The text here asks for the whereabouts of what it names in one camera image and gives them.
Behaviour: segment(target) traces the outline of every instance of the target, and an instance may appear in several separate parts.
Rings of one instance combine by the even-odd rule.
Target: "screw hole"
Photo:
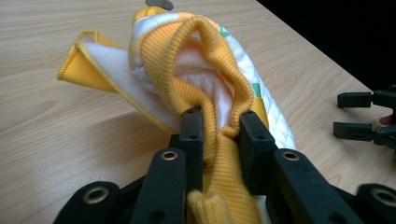
[[[83,197],[87,204],[94,204],[103,201],[108,195],[108,189],[104,187],[94,187],[88,190]]]
[[[327,216],[327,218],[332,223],[337,223],[337,224],[347,223],[346,219],[341,214],[336,213],[336,212],[330,212],[330,214]]]
[[[298,161],[300,159],[300,156],[293,152],[283,152],[282,157],[288,161]]]
[[[264,140],[264,139],[265,139],[265,136],[259,134],[259,135],[256,135],[256,138],[259,139],[259,140]]]
[[[163,210],[154,210],[148,214],[148,221],[151,223],[159,223],[165,219],[165,212]]]
[[[172,161],[177,158],[177,153],[175,151],[165,151],[161,157],[163,160]]]

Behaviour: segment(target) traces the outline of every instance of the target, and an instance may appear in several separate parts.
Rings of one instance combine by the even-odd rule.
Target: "yellow cloth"
[[[133,24],[142,18],[164,13],[159,7],[147,7],[135,14]],[[238,68],[237,61],[219,32],[222,28],[213,21],[180,13],[179,21],[168,22],[150,30],[137,44],[132,40],[129,64],[141,57],[142,64],[157,94],[166,106],[177,115],[191,107],[200,106],[204,112],[204,192],[188,195],[188,207],[197,223],[260,223],[259,211],[242,180],[238,148],[234,141],[239,133],[239,117],[251,109],[268,128],[264,103],[255,94],[251,84]],[[230,123],[219,128],[214,102],[193,84],[175,77],[175,62],[191,34],[198,32],[205,60],[215,66],[223,78],[233,86]],[[123,96],[136,109],[157,125],[172,132],[166,124],[150,114],[145,107],[128,95],[127,91],[110,76],[106,69],[92,57],[88,47],[81,44],[87,35],[93,42],[116,48],[114,43],[96,31],[86,31],[75,41],[61,68],[58,79],[78,85],[113,91]]]

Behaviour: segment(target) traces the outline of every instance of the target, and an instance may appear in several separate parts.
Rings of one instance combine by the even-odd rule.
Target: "wooden table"
[[[392,150],[338,140],[333,121],[369,122],[381,107],[341,110],[336,95],[368,91],[359,81],[253,0],[174,0],[207,16],[244,46],[293,130],[298,148],[331,184],[396,187]],[[144,1],[0,3],[0,223],[51,223],[70,196],[96,180],[120,187],[145,174],[169,135],[120,96],[56,80],[84,29],[127,48]]]

